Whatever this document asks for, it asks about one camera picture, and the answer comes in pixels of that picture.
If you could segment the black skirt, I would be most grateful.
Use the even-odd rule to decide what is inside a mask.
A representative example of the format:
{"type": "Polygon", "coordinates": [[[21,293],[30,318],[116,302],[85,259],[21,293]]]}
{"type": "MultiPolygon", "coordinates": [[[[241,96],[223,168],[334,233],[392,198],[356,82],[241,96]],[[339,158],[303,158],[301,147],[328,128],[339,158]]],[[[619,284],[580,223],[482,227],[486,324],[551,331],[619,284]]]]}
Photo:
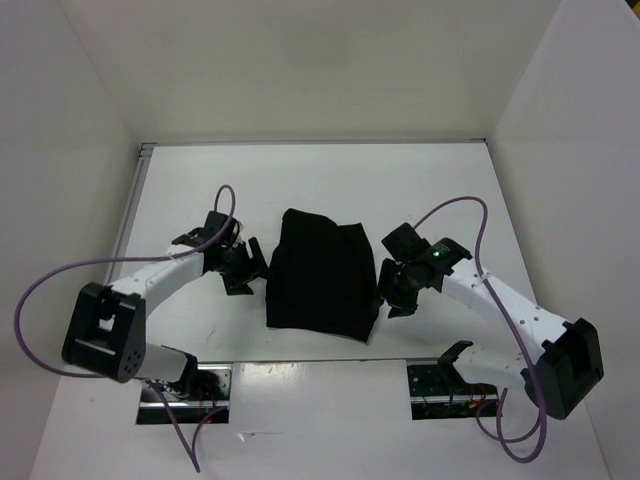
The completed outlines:
{"type": "Polygon", "coordinates": [[[269,265],[266,326],[369,341],[379,315],[373,250],[362,224],[290,208],[269,265]]]}

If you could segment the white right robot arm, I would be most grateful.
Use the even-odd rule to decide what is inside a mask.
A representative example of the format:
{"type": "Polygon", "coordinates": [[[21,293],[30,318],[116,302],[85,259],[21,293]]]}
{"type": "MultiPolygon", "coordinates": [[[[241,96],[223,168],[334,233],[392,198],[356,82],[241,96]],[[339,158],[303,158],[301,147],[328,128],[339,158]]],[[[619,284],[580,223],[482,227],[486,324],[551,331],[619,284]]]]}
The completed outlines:
{"type": "Polygon", "coordinates": [[[446,391],[459,393],[470,384],[519,391],[544,415],[564,420],[603,378],[599,335],[587,320],[570,322],[479,272],[471,253],[449,238],[431,244],[415,233],[394,233],[382,243],[391,256],[382,264],[379,290],[390,317],[415,314],[420,292],[433,289],[509,328],[525,347],[509,356],[456,342],[437,361],[446,391]]]}

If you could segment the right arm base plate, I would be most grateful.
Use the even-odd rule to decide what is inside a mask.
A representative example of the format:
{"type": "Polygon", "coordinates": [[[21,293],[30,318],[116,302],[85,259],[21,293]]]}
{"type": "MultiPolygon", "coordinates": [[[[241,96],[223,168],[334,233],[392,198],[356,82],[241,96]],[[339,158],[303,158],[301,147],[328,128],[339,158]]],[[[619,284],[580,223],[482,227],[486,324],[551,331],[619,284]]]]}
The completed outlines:
{"type": "Polygon", "coordinates": [[[412,419],[444,420],[495,417],[498,391],[486,384],[449,386],[434,361],[406,365],[412,419]]]}

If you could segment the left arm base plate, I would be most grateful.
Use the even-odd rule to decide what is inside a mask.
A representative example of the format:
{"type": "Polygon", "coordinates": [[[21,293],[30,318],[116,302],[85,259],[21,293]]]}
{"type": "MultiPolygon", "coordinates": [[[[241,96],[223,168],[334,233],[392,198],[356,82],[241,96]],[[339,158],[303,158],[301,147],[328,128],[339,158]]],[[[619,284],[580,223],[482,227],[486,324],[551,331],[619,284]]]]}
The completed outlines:
{"type": "Polygon", "coordinates": [[[154,380],[158,390],[142,386],[137,425],[168,425],[171,423],[164,403],[167,403],[180,425],[227,424],[230,417],[232,367],[230,365],[200,368],[195,384],[179,390],[176,384],[154,380]]]}

